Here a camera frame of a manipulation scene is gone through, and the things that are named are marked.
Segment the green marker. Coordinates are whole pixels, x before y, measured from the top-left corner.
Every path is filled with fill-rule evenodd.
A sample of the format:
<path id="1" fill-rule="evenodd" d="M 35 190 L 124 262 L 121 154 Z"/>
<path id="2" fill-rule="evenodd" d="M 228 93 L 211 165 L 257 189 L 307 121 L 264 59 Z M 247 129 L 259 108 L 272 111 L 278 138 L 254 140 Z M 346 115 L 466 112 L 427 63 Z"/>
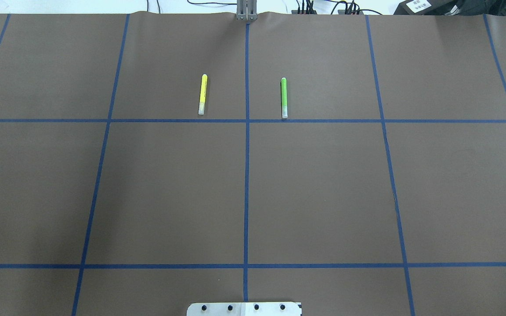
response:
<path id="1" fill-rule="evenodd" d="M 281 88 L 281 118 L 287 119 L 289 116 L 288 111 L 289 97 L 288 97 L 287 78 L 285 77 L 281 78 L 280 88 Z"/>

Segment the yellow marker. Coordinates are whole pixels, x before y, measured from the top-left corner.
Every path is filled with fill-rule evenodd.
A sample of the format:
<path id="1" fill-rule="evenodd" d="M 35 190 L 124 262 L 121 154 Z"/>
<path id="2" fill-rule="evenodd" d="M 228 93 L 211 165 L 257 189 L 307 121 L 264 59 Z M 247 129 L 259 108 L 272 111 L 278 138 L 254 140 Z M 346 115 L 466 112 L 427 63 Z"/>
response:
<path id="1" fill-rule="evenodd" d="M 199 105 L 198 105 L 198 114 L 199 115 L 205 114 L 207 84 L 208 84 L 208 76 L 207 76 L 207 74 L 203 74 L 201 76 L 201 83 L 200 83 L 200 88 L 199 88 Z"/>

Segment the black power adapter box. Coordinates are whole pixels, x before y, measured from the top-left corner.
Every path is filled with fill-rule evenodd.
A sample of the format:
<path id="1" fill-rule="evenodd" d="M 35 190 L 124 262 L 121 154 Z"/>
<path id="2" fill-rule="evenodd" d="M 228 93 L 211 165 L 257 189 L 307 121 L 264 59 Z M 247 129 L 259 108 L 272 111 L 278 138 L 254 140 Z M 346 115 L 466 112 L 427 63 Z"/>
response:
<path id="1" fill-rule="evenodd" d="M 425 15 L 435 9 L 435 0 L 404 0 L 394 11 L 394 15 Z"/>

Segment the aluminium frame post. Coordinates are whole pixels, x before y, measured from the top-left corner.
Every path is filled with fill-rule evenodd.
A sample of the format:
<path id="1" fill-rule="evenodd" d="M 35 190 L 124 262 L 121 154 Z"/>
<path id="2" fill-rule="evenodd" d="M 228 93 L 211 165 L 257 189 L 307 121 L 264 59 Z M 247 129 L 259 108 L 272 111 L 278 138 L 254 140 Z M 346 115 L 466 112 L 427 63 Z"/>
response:
<path id="1" fill-rule="evenodd" d="M 236 18 L 247 22 L 257 20 L 257 0 L 237 0 Z"/>

